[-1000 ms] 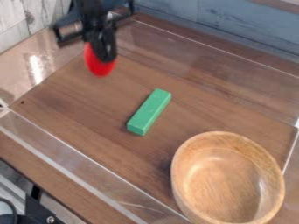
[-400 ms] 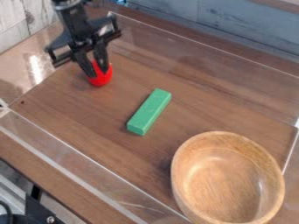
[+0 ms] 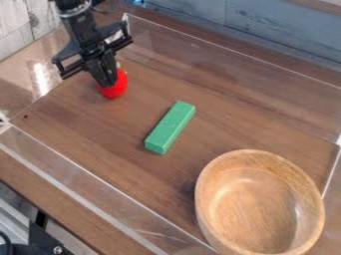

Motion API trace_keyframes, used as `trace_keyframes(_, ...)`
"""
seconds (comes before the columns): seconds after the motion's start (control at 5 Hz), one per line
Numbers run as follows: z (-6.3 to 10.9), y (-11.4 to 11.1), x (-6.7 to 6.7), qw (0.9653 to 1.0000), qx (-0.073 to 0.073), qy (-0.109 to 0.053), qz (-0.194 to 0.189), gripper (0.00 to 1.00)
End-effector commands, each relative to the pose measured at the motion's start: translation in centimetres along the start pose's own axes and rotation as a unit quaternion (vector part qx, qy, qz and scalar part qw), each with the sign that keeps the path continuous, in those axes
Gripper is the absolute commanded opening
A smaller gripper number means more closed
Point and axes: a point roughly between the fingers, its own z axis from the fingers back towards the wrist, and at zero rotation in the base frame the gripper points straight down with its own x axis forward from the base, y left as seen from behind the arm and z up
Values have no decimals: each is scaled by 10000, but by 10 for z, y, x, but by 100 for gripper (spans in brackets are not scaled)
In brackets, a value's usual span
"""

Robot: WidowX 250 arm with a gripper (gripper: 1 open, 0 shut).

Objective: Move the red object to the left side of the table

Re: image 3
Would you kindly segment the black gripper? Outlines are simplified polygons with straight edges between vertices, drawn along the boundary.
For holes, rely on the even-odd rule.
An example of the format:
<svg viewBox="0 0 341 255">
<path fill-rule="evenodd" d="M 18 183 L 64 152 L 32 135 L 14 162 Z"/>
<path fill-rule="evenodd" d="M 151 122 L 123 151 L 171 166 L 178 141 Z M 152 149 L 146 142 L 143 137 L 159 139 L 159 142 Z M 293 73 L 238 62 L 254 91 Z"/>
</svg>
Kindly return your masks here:
<svg viewBox="0 0 341 255">
<path fill-rule="evenodd" d="M 80 71 L 87 71 L 103 88 L 117 80 L 116 52 L 132 42 L 132 36 L 119 36 L 124 26 L 121 21 L 97 27 L 93 22 L 64 21 L 69 42 L 52 58 L 60 77 L 67 79 Z"/>
</svg>

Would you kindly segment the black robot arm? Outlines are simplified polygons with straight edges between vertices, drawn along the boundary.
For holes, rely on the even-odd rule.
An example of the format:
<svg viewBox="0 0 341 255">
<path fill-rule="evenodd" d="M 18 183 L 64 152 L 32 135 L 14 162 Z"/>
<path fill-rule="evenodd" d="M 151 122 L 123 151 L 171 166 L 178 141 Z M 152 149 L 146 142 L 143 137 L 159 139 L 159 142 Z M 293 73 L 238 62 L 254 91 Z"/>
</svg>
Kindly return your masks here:
<svg viewBox="0 0 341 255">
<path fill-rule="evenodd" d="M 103 88 L 119 80 L 116 53 L 132 42 L 128 22 L 99 26 L 93 15 L 93 0 L 52 0 L 69 35 L 69 42 L 53 56 L 59 74 L 67 79 L 87 71 Z"/>
</svg>

